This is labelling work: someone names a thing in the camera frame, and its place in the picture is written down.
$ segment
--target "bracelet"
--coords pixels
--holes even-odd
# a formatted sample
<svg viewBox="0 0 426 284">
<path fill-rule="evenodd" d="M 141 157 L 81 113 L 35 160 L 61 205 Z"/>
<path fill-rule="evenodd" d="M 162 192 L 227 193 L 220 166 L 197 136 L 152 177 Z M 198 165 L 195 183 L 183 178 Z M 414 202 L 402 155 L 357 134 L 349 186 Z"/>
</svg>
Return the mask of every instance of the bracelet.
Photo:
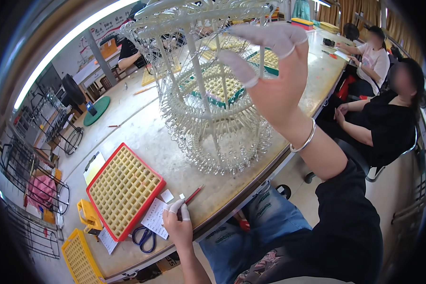
<svg viewBox="0 0 426 284">
<path fill-rule="evenodd" d="M 311 134 L 309 135 L 309 138 L 306 140 L 306 142 L 303 144 L 303 146 L 301 146 L 300 149 L 295 149 L 292 146 L 292 143 L 290 143 L 289 149 L 290 149 L 290 151 L 292 153 L 298 153 L 298 152 L 300 152 L 301 150 L 304 149 L 304 147 L 306 147 L 309 144 L 309 142 L 311 142 L 312 137 L 314 136 L 314 132 L 316 131 L 316 121 L 314 120 L 314 118 L 311 118 L 311 119 L 312 119 L 312 130 L 311 130 Z"/>
</svg>

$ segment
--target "white t-shirt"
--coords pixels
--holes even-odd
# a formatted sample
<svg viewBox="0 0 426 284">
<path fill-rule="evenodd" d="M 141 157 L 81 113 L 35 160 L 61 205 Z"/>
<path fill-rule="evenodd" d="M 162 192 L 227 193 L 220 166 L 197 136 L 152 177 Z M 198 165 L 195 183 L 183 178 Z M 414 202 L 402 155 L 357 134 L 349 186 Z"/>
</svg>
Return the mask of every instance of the white t-shirt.
<svg viewBox="0 0 426 284">
<path fill-rule="evenodd" d="M 382 48 L 375 51 L 368 45 L 368 43 L 359 46 L 358 50 L 363 55 L 363 58 L 361 59 L 362 65 L 371 68 L 374 70 L 374 72 L 377 73 L 377 75 L 379 75 L 380 80 L 377 82 L 377 84 L 380 88 L 383 84 L 383 81 L 385 80 L 386 74 L 388 73 L 388 69 L 390 69 L 390 59 L 388 58 L 386 50 Z M 373 82 L 371 77 L 364 73 L 363 70 L 358 68 L 357 75 L 361 79 L 366 80 L 371 84 L 375 95 L 379 93 L 379 89 L 377 88 L 376 84 Z"/>
</svg>

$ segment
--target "hand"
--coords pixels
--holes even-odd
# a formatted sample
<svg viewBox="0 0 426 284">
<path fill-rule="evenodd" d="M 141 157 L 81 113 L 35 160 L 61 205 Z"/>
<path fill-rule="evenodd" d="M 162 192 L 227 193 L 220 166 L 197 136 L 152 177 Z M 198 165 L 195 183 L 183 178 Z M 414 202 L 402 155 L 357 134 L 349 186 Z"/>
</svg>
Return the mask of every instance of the hand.
<svg viewBox="0 0 426 284">
<path fill-rule="evenodd" d="M 262 116 L 279 132 L 299 114 L 298 102 L 306 87 L 308 42 L 305 30 L 287 23 L 258 27 L 234 25 L 230 32 L 253 44 L 270 47 L 279 58 L 276 79 L 259 78 L 238 54 L 222 50 L 218 58 L 229 65 Z"/>
<path fill-rule="evenodd" d="M 350 59 L 352 59 L 352 61 L 359 66 L 360 65 L 360 61 L 358 61 L 358 59 L 355 56 L 350 56 Z"/>
<path fill-rule="evenodd" d="M 339 109 L 334 109 L 334 119 L 336 120 L 337 124 L 342 128 L 344 125 L 344 122 L 346 119 L 344 118 L 344 115 L 341 113 Z"/>
<path fill-rule="evenodd" d="M 138 51 L 136 54 L 134 54 L 135 59 L 139 59 L 139 57 L 141 57 L 142 54 L 140 53 L 140 51 Z"/>
<path fill-rule="evenodd" d="M 179 250 L 193 247 L 193 225 L 184 202 L 184 199 L 180 199 L 175 203 L 165 205 L 163 209 L 164 228 L 169 233 L 170 240 Z M 182 216 L 181 221 L 177 217 L 179 209 Z"/>
<path fill-rule="evenodd" d="M 348 46 L 347 44 L 343 43 L 343 42 L 337 42 L 336 46 L 342 49 L 346 49 L 346 47 Z"/>
<path fill-rule="evenodd" d="M 349 110 L 349 105 L 341 104 L 340 106 L 337 107 L 337 110 L 340 111 L 342 115 L 346 115 L 347 111 Z"/>
</svg>

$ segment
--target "floor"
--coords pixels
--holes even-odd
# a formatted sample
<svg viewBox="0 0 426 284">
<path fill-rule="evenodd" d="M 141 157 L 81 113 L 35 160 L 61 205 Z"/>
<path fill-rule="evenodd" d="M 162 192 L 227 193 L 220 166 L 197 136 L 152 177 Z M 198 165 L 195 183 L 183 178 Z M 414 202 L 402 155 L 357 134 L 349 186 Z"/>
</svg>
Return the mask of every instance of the floor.
<svg viewBox="0 0 426 284">
<path fill-rule="evenodd" d="M 409 199 L 411 185 L 413 185 L 413 153 L 405 154 L 387 166 L 376 182 L 366 181 L 366 197 L 372 202 L 380 215 L 380 228 L 383 235 L 383 263 L 390 257 L 392 248 L 396 243 L 396 229 L 391 225 L 393 213 L 404 207 Z M 310 170 L 296 155 L 272 180 L 272 185 L 288 185 L 292 191 L 290 201 L 294 203 L 308 223 L 313 227 L 319 222 L 317 196 L 315 190 L 321 180 L 315 177 L 311 184 L 306 184 L 303 179 Z M 194 242 L 194 252 L 203 265 L 213 284 L 214 275 L 199 244 Z M 182 284 L 183 273 L 181 265 L 165 272 L 163 275 L 146 282 L 148 284 Z"/>
</svg>

